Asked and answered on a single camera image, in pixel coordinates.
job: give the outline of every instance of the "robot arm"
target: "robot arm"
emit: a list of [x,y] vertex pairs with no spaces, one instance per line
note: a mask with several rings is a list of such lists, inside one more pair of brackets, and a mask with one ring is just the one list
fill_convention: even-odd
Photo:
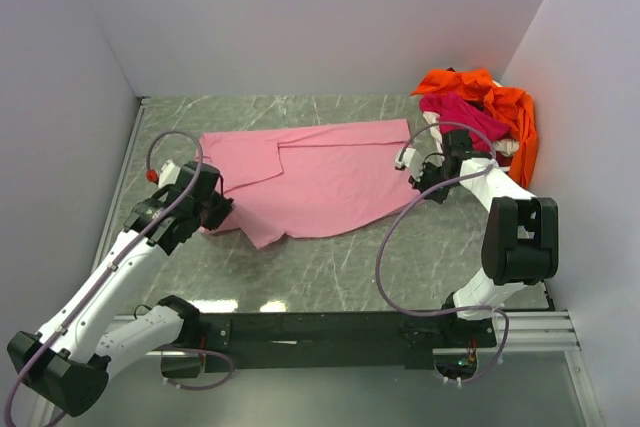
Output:
[[[194,345],[203,335],[199,311],[174,296],[161,300],[145,316],[105,333],[117,310],[164,264],[175,248],[201,226],[218,228],[232,209],[232,199],[215,191],[220,172],[202,165],[193,189],[147,237],[118,265],[113,259],[139,232],[181,195],[196,170],[189,162],[178,168],[168,162],[162,169],[159,190],[136,205],[112,249],[73,298],[37,333],[19,332],[8,346],[17,371],[56,333],[61,333],[30,369],[24,383],[71,416],[89,409],[104,391],[109,378],[162,345]],[[61,325],[80,305],[98,279],[113,272],[68,325]]]
[[[452,296],[454,307],[490,305],[500,307],[527,285],[551,278],[558,269],[558,207],[552,199],[537,198],[509,178],[484,152],[472,149],[466,130],[443,136],[443,162],[436,166],[415,149],[399,152],[396,168],[408,168],[410,183],[424,192],[458,176],[495,166],[487,175],[461,180],[489,212],[482,244],[482,268]],[[434,192],[430,200],[442,203],[449,188]],[[464,311],[458,317],[481,320],[489,311]]]

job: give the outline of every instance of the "metal frame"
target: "metal frame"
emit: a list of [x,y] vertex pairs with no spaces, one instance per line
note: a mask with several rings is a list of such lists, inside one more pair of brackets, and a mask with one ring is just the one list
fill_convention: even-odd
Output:
[[593,391],[587,367],[581,352],[565,352],[573,387],[580,403],[580,410],[587,427],[605,427],[604,418],[598,407],[598,400]]
[[91,266],[91,272],[93,272],[100,262],[104,258],[106,250],[111,247],[106,245],[109,230],[111,227],[111,221],[113,217],[116,215],[116,212],[120,208],[120,201],[122,199],[121,191],[122,186],[124,184],[124,178],[127,173],[127,169],[129,168],[129,164],[131,163],[131,154],[133,153],[133,146],[136,143],[136,139],[138,138],[138,132],[140,131],[140,125],[142,124],[142,117],[145,113],[145,98],[140,99],[140,105],[138,107],[138,113],[136,114],[136,120],[133,123],[133,128],[131,129],[131,135],[129,136],[129,142],[127,143],[127,150],[124,153],[124,159],[122,160],[122,168],[120,169],[120,173],[118,174],[118,182],[116,183],[115,190],[113,192],[113,197],[111,199],[111,205],[109,206],[109,211],[107,212],[107,218],[105,219],[104,228],[102,229],[102,233],[100,234],[100,241],[98,242],[98,248],[96,249],[96,255],[93,258],[93,264]]
[[[580,343],[568,312],[507,312],[509,335],[505,352],[576,352]],[[493,325],[498,340],[504,331],[504,319],[496,316]],[[478,352],[495,352],[479,348]],[[434,354],[460,354],[465,349],[434,349]]]
[[31,417],[29,418],[29,427],[42,427],[48,422],[51,422],[55,411],[55,405],[38,395],[33,411],[31,412]]

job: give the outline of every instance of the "pink cloth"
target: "pink cloth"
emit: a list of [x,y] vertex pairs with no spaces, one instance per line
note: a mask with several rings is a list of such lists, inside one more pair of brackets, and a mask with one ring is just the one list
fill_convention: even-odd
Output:
[[224,176],[240,228],[257,248],[291,237],[330,237],[385,217],[413,199],[394,158],[405,120],[204,134],[204,161]]
[[[422,112],[435,112],[440,114],[441,121],[461,122],[470,127],[483,132],[491,142],[496,142],[505,138],[509,134],[509,125],[494,119],[484,112],[480,112],[464,101],[455,92],[447,92],[444,95],[427,94],[420,99],[420,110]],[[443,125],[440,132],[447,132],[457,129],[451,125]],[[471,141],[475,150],[488,152],[489,147],[476,134],[471,133]]]

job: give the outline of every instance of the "gray marble surface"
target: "gray marble surface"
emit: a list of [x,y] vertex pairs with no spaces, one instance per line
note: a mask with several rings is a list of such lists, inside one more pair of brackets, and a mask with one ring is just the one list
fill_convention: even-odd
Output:
[[[131,208],[153,193],[144,177],[145,152],[160,132],[276,129],[318,124],[404,118],[412,131],[424,125],[418,99],[408,96],[207,96],[143,100],[140,125],[126,166],[106,249]],[[430,136],[418,143],[435,150]],[[161,141],[155,165],[192,160],[194,148],[179,136]],[[399,226],[384,257],[383,279],[391,297],[414,309],[435,309],[480,268],[487,213],[462,188],[447,202],[419,206]],[[130,314],[175,294],[202,311],[290,312],[386,309],[373,280],[375,256],[391,223],[383,219],[352,233],[326,239],[284,238],[256,250],[240,231],[215,238],[195,234],[122,306]],[[511,309],[546,309],[544,285],[510,299]]]

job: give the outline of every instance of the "purple cable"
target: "purple cable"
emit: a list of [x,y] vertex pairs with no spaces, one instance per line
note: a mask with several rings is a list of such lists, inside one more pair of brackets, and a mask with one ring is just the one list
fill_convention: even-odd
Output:
[[203,390],[215,389],[216,387],[219,387],[222,384],[224,384],[226,381],[228,381],[233,375],[233,373],[236,371],[236,366],[233,363],[233,360],[231,359],[231,357],[220,352],[214,352],[213,350],[201,350],[201,349],[182,349],[182,348],[176,348],[176,347],[170,347],[170,350],[175,352],[185,352],[188,354],[212,355],[214,357],[218,357],[224,360],[227,364],[229,364],[229,372],[227,372],[227,375],[225,375],[220,380],[214,382],[213,384],[209,384],[209,385],[184,385],[184,384],[180,384],[179,382],[176,382],[173,379],[166,379],[167,384],[173,385],[174,387],[178,387],[181,390],[203,391]]
[[[120,251],[118,255],[115,256],[115,258],[112,261],[113,265],[116,265],[116,266],[119,265],[120,262],[122,262],[122,260],[127,255],[129,255],[131,250],[133,250],[133,248],[136,245],[138,245],[138,243],[142,239],[146,237],[149,231],[155,229],[158,226],[158,224],[160,224],[160,222],[162,222],[189,195],[189,193],[191,193],[191,190],[193,189],[193,187],[196,184],[196,181],[198,180],[198,176],[200,175],[200,170],[202,169],[202,158],[204,156],[202,152],[202,145],[200,145],[200,142],[198,141],[198,139],[196,139],[193,136],[193,134],[189,132],[185,132],[183,130],[168,130],[166,132],[162,132],[161,134],[159,134],[153,139],[153,141],[151,142],[151,145],[149,146],[149,150],[147,151],[147,158],[146,158],[147,169],[151,168],[151,153],[153,151],[153,148],[160,141],[160,139],[163,139],[164,137],[170,134],[184,135],[185,137],[188,137],[189,139],[191,139],[191,141],[196,145],[196,149],[198,151],[198,164],[196,165],[196,170],[193,174],[193,177],[189,181],[189,184],[187,184],[187,187],[184,189],[184,191],[176,198],[176,200],[174,200],[171,203],[171,205],[169,205],[169,207],[167,207],[164,211],[162,211],[160,215],[158,215],[144,229],[142,229],[142,231],[140,231],[140,233],[136,235],[131,240],[131,242],[129,242]],[[114,271],[111,269],[105,270],[105,272],[98,278],[96,283],[93,284],[91,289],[89,289],[86,295],[80,300],[80,302],[78,302],[78,305],[60,323],[61,331],[64,331],[65,329],[69,328],[71,323],[76,319],[76,317],[80,314],[80,312],[82,312],[82,310],[87,306],[87,304],[91,302],[91,300],[95,297],[95,295],[104,286],[105,282],[113,272]],[[9,395],[7,396],[7,400],[4,405],[4,423],[7,427],[17,427],[16,424],[13,422],[13,417],[11,416],[11,410],[13,408],[13,401],[16,397],[16,393],[18,392],[18,388],[20,387],[20,384],[27,377],[28,372],[35,365],[35,363],[40,359],[40,357],[42,357],[42,355],[47,351],[47,349],[49,349],[55,343],[55,341],[60,338],[60,335],[61,335],[61,332],[58,332],[58,331],[54,332],[51,335],[51,337],[49,337],[49,339],[47,339],[44,342],[44,344],[42,344],[42,346],[36,351],[33,357],[29,359],[29,361],[18,373],[18,376],[16,377],[16,381],[11,387],[11,390],[9,391]],[[55,426],[58,422],[60,422],[60,420],[62,420],[64,415],[65,415],[64,412],[61,413],[56,418],[54,418],[51,422],[46,424],[44,427]]]
[[[415,134],[413,134],[413,136],[407,141],[407,143],[404,145],[404,147],[402,148],[402,153],[400,154],[400,160],[402,160],[402,157],[404,156],[404,152],[406,151],[407,147],[409,147],[409,145],[411,145],[411,142],[413,142],[413,140],[422,132],[431,129],[433,127],[437,127],[440,125],[455,125],[457,127],[462,127],[464,129],[467,129],[471,132],[473,132],[474,134],[476,134],[478,137],[480,137],[488,146],[489,149],[491,150],[491,158],[492,160],[495,160],[496,158],[496,151],[495,148],[493,147],[493,144],[491,143],[491,141],[479,130],[474,129],[473,127],[469,127],[468,125],[465,124],[461,124],[459,122],[436,122],[433,124],[429,124],[425,127],[423,127],[422,129],[420,129],[418,132],[416,132]],[[494,309],[493,307],[491,307],[490,305],[473,305],[473,306],[468,306],[468,307],[456,307],[456,308],[452,308],[452,309],[444,309],[444,310],[433,310],[430,312],[417,312],[414,310],[409,310],[409,309],[405,309],[404,307],[401,307],[400,305],[398,305],[396,302],[394,302],[391,297],[389,297],[389,295],[387,294],[387,292],[384,290],[384,286],[382,285],[382,276],[381,276],[381,267],[382,267],[382,255],[384,254],[384,249],[387,246],[387,243],[389,242],[389,239],[391,238],[391,235],[393,234],[393,232],[396,230],[396,227],[398,227],[398,224],[400,224],[400,222],[402,222],[402,220],[407,216],[407,214],[411,211],[411,209],[413,209],[416,205],[418,205],[418,203],[420,203],[422,200],[426,199],[429,195],[431,195],[433,192],[437,191],[438,189],[441,189],[442,187],[447,187],[449,185],[453,185],[456,184],[462,180],[469,180],[469,179],[473,179],[476,177],[480,177],[482,175],[486,175],[488,174],[491,169],[493,169],[493,165],[489,164],[487,166],[486,169],[480,171],[480,172],[475,172],[473,174],[467,174],[467,175],[462,175],[459,177],[456,177],[454,179],[447,179],[444,180],[432,187],[429,187],[427,190],[425,190],[424,192],[422,192],[420,195],[418,195],[415,199],[413,199],[403,210],[402,212],[400,212],[400,214],[398,214],[398,216],[396,217],[396,219],[393,221],[393,224],[391,224],[391,227],[389,227],[389,230],[387,231],[387,233],[385,234],[384,238],[382,239],[382,243],[380,244],[380,248],[378,249],[378,255],[376,256],[376,268],[375,268],[375,279],[376,279],[376,285],[378,286],[378,291],[380,292],[380,295],[382,296],[382,298],[385,300],[385,302],[387,304],[389,304],[391,307],[393,307],[395,310],[397,310],[398,312],[401,312],[405,315],[409,315],[412,317],[438,317],[441,315],[450,315],[450,314],[455,314],[458,312],[466,312],[466,311],[471,311],[471,310],[487,310],[487,311],[491,311],[491,312],[495,312],[499,315],[501,315],[504,318],[504,333],[502,335],[502,340],[500,342],[500,345],[498,346],[498,351],[496,352],[496,355],[494,355],[493,359],[491,359],[491,361],[487,364],[487,366],[485,368],[483,368],[480,372],[476,373],[473,377],[470,377],[469,379],[465,379],[462,380],[461,383],[466,384],[466,383],[470,383],[473,382],[475,380],[478,380],[480,377],[482,377],[483,375],[485,375],[487,372],[489,372],[489,370],[491,370],[493,367],[495,367],[495,365],[498,363],[500,357],[502,356],[502,353],[504,351],[504,348],[507,344],[507,335],[509,333],[509,317],[507,316],[507,314],[500,310],[500,309]]]

